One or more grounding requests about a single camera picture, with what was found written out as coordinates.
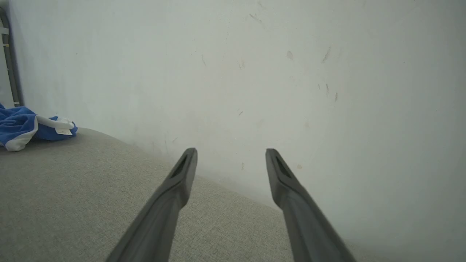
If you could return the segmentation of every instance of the wall stain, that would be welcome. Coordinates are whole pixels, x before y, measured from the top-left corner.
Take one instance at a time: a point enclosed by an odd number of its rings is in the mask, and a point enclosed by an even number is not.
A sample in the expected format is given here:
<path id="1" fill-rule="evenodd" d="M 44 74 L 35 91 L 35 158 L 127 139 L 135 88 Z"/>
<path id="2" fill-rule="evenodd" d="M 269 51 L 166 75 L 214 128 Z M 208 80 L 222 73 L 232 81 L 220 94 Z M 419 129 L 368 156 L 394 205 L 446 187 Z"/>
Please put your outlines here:
<path id="1" fill-rule="evenodd" d="M 244 61 L 241 60 L 241 64 L 240 64 L 240 62 L 238 61 L 238 66 L 240 67 L 241 70 L 243 70 L 243 68 L 244 68 Z"/>
<path id="2" fill-rule="evenodd" d="M 325 61 L 329 58 L 331 50 L 332 50 L 332 47 L 329 47 L 329 50 L 327 51 L 327 53 L 325 54 L 325 56 L 322 59 L 322 64 L 325 63 Z"/>
<path id="3" fill-rule="evenodd" d="M 204 55 L 201 55 L 201 60 L 202 60 L 202 62 L 204 63 L 204 65 L 207 67 L 206 62 L 204 61 Z"/>
<path id="4" fill-rule="evenodd" d="M 288 51 L 287 52 L 287 58 L 291 61 L 294 61 L 294 58 L 293 58 L 293 53 L 291 53 L 291 51 Z"/>
<path id="5" fill-rule="evenodd" d="M 267 7 L 265 7 L 260 1 L 257 1 L 257 4 L 258 4 L 263 10 L 267 10 Z"/>
<path id="6" fill-rule="evenodd" d="M 258 17 L 257 17 L 257 14 L 249 14 L 250 17 L 252 17 L 252 19 L 254 19 L 256 22 L 258 22 L 264 29 L 265 29 L 265 25 L 264 23 L 262 22 L 262 20 L 260 20 Z"/>

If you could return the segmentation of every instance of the gray upholstered cushion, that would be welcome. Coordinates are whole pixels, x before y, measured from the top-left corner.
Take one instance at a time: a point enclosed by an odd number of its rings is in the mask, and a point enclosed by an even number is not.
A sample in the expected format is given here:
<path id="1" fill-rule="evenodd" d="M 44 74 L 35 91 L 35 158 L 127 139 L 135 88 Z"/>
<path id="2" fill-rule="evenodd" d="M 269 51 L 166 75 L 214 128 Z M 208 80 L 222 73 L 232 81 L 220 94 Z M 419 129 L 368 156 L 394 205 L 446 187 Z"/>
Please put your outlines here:
<path id="1" fill-rule="evenodd" d="M 169 168 L 97 131 L 0 148 L 0 261 L 102 261 Z M 170 261 L 291 261 L 282 214 L 197 176 Z"/>

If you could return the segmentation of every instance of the blue towel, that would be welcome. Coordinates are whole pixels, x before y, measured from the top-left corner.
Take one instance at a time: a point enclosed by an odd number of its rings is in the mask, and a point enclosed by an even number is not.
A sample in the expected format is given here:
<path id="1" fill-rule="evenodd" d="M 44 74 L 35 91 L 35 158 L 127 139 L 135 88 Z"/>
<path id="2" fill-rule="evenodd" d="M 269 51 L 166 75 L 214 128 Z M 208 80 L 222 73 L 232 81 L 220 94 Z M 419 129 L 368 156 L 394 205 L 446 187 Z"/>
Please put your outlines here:
<path id="1" fill-rule="evenodd" d="M 0 104 L 0 145 L 8 151 L 22 150 L 32 138 L 62 140 L 75 137 L 74 122 L 62 117 L 41 117 L 24 106 L 5 109 Z"/>

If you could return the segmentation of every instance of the white tag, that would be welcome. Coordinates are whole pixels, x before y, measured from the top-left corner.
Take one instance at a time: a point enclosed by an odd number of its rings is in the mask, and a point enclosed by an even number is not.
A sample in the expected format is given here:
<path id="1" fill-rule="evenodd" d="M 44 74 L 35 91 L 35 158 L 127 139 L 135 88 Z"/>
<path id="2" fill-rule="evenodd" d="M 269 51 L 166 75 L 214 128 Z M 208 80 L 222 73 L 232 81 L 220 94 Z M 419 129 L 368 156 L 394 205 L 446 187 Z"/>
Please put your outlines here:
<path id="1" fill-rule="evenodd" d="M 72 136 L 72 135 L 73 135 L 69 129 L 55 128 L 55 131 L 56 131 L 57 134 L 59 134 L 59 135 L 68 135 L 68 136 Z"/>

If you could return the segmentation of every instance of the fabric texture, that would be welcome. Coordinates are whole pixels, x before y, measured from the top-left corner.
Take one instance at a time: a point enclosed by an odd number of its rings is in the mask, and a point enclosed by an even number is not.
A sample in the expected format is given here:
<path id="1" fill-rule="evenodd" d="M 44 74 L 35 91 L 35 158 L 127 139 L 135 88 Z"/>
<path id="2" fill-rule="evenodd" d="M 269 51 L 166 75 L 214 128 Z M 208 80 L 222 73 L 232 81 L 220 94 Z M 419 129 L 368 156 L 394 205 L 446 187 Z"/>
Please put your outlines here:
<path id="1" fill-rule="evenodd" d="M 0 261 L 104 261 L 169 171 L 84 128 L 17 153 L 0 148 Z M 199 174 L 172 243 L 171 262 L 293 260 L 279 210 Z"/>
<path id="2" fill-rule="evenodd" d="M 24 106 L 5 109 L 0 104 L 0 144 L 8 151 L 24 149 L 32 138 L 53 141 L 74 137 L 77 129 L 76 125 L 66 118 L 46 118 L 36 115 Z"/>

